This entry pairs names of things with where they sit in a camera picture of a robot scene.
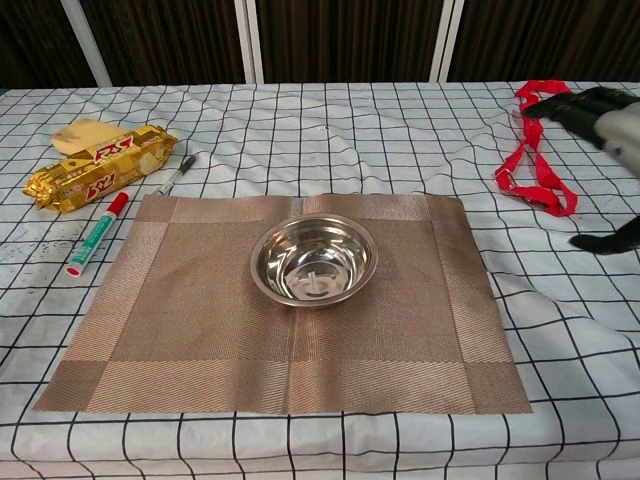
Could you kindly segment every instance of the tablecloth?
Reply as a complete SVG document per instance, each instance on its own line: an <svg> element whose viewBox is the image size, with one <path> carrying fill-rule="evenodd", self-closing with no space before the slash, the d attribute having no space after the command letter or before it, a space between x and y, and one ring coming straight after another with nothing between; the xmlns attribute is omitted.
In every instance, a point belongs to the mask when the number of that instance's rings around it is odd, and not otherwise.
<svg viewBox="0 0 640 480"><path fill-rule="evenodd" d="M552 217L496 188L521 135L520 83L12 90L0 97L0 478L638 478L640 258L574 249L640 211L640 182L545 121L541 150L579 195ZM639 84L611 84L640 94ZM591 83L570 83L580 90ZM21 193L79 117L178 137L82 277L62 267L111 197L37 211ZM530 415L265 416L34 412L142 197L431 193L460 198L501 310ZM532 180L530 167L516 179Z"/></svg>

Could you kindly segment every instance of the brown woven placemat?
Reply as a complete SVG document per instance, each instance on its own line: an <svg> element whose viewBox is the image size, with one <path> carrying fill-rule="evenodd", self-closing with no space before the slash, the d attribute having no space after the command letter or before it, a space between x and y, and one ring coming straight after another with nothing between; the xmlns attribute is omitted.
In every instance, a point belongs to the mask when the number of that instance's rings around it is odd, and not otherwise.
<svg viewBox="0 0 640 480"><path fill-rule="evenodd" d="M294 210L369 230L361 292L295 309L253 284L254 244ZM531 411L461 202L418 195L147 196L36 409Z"/></svg>

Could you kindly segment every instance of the red lanyard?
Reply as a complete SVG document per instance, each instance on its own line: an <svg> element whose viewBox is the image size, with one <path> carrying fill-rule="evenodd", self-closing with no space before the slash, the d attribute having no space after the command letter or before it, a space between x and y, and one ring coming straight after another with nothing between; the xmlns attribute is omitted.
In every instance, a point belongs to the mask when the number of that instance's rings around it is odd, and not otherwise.
<svg viewBox="0 0 640 480"><path fill-rule="evenodd" d="M524 87L516 92L516 97L524 99L524 101L520 102L520 113L528 106L540 101L536 92L555 94L570 91L564 82L559 80L530 80ZM524 125L524 139L517 150L509 155L504 164L496 170L495 175L498 187L501 190L506 190L514 195L523 197L529 202L544 205L545 210L556 217L571 215L576 211L578 197L569 190L562 180L551 170L551 167L538 150L540 137L544 131L540 120L528 118L523 115L522 121ZM516 186L511 177L511 174L518 168L518 164L527 146L530 146L535 152L534 165L536 169L536 179L540 186ZM565 206L560 202L560 197L557 192L562 192L566 203Z"/></svg>

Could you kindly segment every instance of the yellow snack wrapper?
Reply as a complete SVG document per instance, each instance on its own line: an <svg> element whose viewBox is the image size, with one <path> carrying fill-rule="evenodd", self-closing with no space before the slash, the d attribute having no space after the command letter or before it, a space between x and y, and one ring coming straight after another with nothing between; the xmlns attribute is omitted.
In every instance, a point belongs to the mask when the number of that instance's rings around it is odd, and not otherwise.
<svg viewBox="0 0 640 480"><path fill-rule="evenodd" d="M23 192L35 197L36 208L69 212L154 172L175 143L162 128L145 125L41 168Z"/></svg>

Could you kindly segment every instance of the metal bowl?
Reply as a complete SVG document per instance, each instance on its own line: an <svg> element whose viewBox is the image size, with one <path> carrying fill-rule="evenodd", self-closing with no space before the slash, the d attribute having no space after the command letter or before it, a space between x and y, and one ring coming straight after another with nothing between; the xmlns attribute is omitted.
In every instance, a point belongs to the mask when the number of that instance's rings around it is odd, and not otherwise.
<svg viewBox="0 0 640 480"><path fill-rule="evenodd" d="M262 236L251 255L251 276L277 302L324 307L364 287L377 263L378 249L362 226L339 215L308 214Z"/></svg>

